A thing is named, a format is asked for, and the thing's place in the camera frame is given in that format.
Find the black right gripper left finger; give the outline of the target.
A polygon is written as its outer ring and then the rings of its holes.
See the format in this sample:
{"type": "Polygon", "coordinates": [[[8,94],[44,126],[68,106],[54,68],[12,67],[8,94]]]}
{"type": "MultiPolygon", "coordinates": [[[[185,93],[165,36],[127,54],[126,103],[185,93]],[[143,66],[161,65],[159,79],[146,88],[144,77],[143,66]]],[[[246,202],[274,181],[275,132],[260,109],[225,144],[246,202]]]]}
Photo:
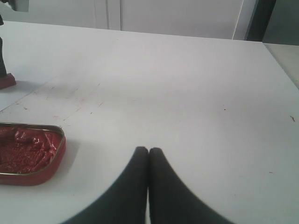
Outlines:
{"type": "Polygon", "coordinates": [[[149,152],[137,147],[109,189],[65,224],[146,223],[149,152]]]}

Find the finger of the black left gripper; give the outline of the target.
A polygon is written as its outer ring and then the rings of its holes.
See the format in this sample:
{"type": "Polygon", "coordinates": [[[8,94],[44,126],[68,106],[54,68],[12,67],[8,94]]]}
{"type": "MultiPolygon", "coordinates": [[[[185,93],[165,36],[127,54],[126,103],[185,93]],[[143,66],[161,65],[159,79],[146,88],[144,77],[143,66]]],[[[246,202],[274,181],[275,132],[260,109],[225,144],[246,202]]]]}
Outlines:
{"type": "Polygon", "coordinates": [[[0,78],[4,78],[7,75],[7,70],[3,60],[3,40],[0,38],[0,78]]]}

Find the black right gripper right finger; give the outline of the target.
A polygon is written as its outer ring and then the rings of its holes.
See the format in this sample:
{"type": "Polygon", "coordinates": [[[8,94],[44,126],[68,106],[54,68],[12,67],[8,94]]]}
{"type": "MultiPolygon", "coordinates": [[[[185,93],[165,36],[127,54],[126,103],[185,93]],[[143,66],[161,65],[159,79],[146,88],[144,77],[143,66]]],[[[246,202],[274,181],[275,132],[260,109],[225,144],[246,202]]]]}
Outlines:
{"type": "Polygon", "coordinates": [[[231,223],[188,189],[157,147],[149,151],[149,216],[152,224],[231,223]]]}

